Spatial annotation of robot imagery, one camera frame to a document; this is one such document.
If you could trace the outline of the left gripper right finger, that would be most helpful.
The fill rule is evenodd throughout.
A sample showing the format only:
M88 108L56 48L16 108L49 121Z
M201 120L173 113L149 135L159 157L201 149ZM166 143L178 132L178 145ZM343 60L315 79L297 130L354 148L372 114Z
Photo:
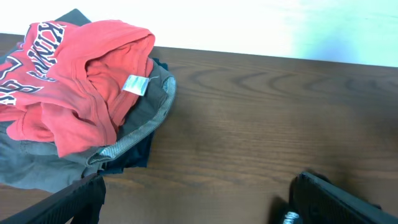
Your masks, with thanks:
M397 217L332 184L325 176L301 172L289 192L289 205L302 223L397 224Z

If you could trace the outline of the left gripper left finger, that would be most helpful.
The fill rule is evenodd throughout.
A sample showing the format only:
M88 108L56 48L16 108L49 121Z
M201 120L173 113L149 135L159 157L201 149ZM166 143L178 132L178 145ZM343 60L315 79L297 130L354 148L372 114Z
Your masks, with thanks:
M1 224L97 224L105 201L102 176L91 174L37 204L1 220Z

